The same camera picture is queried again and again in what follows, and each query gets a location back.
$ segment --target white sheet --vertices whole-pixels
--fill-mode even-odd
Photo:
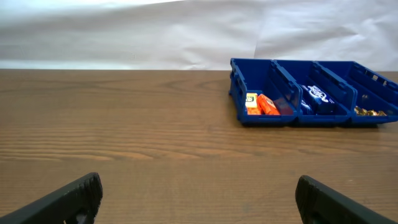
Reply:
[[[398,1],[0,1],[0,68],[229,70],[231,57],[398,70]]]

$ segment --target wooden table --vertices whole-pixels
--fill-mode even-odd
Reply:
[[[243,128],[228,89],[229,72],[1,70],[0,216],[99,172],[97,224],[301,223],[308,174],[398,221],[398,123]]]

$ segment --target white backdrop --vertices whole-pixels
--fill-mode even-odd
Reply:
[[[0,1],[0,68],[229,70],[231,57],[398,70],[398,0]]]

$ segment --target wood grain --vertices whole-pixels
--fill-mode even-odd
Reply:
[[[95,171],[96,223],[300,223],[302,174],[398,221],[397,123],[244,128],[228,88],[228,72],[1,70],[0,216]]]

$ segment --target black object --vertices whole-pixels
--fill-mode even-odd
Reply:
[[[396,224],[307,175],[298,180],[296,203],[304,224]]]
[[[102,196],[99,175],[90,173],[0,218],[0,224],[93,224]],[[397,224],[306,175],[298,180],[296,202],[304,224]]]
[[[0,224],[93,224],[102,195],[100,176],[90,173],[0,218]]]

